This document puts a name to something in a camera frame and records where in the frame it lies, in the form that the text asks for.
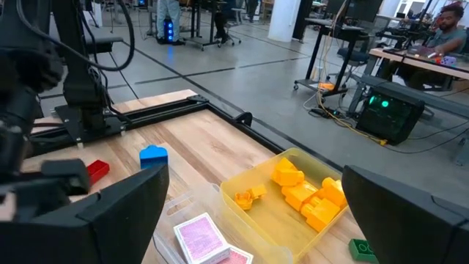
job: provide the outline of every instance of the plastic container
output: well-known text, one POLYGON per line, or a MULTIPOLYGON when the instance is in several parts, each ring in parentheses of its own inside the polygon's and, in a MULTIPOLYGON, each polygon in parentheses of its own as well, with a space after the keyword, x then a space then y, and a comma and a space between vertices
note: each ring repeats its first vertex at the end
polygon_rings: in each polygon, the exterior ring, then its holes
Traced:
POLYGON ((340 179, 340 174, 332 170, 309 154, 292 148, 268 161, 255 166, 221 184, 227 205, 237 213, 243 221, 256 230, 268 243, 285 246, 291 252, 293 261, 297 262, 308 253, 317 241, 334 225, 348 208, 342 209, 333 221, 321 232, 317 232, 306 223, 306 218, 285 202, 281 187, 270 179, 274 166, 287 158, 305 174, 305 180, 317 188, 322 180, 332 177, 340 179), (243 193, 252 186, 264 184, 267 194, 253 202, 252 209, 241 210, 233 200, 235 193, 243 193))
POLYGON ((153 241, 168 263, 186 263, 173 227, 205 212, 210 215, 229 244, 254 256, 253 263, 292 263, 290 250, 264 241, 256 230, 250 228, 226 205, 220 188, 210 184, 164 205, 153 241))

